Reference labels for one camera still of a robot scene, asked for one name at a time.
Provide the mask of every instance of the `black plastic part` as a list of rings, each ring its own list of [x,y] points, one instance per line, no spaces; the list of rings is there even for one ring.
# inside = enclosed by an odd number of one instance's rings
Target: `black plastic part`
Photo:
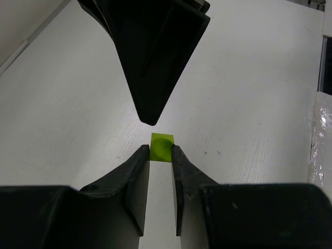
[[[327,39],[323,92],[332,95],[332,38]]]
[[[143,235],[149,146],[81,191],[0,187],[0,248],[138,249]]]
[[[210,18],[182,0],[78,0],[111,35],[142,122],[155,125]]]
[[[319,188],[219,185],[179,146],[172,148],[172,166],[182,249],[332,248],[332,206]]]

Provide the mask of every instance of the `black pointed object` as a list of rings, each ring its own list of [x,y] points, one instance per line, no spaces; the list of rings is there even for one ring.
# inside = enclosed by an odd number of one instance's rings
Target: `black pointed object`
[[[197,6],[195,0],[78,1],[112,37],[140,120],[155,125],[208,26],[210,5]]]

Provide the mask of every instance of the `white wall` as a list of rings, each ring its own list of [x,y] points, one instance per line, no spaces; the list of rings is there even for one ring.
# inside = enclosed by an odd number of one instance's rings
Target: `white wall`
[[[63,0],[0,0],[0,66]]]

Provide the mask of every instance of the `green cube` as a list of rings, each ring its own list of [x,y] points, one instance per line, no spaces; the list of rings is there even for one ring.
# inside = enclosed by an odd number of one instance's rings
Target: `green cube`
[[[173,145],[173,135],[152,133],[150,146],[150,161],[172,162]]]

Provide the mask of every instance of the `white tabletop surface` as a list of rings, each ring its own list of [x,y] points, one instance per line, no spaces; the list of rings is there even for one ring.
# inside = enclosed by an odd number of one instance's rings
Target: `white tabletop surface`
[[[323,13],[285,0],[210,3],[155,127],[137,117],[112,40],[69,3],[0,77],[1,185],[81,188],[152,132],[173,134],[220,183],[305,182]],[[169,163],[151,163],[140,247],[179,248]]]

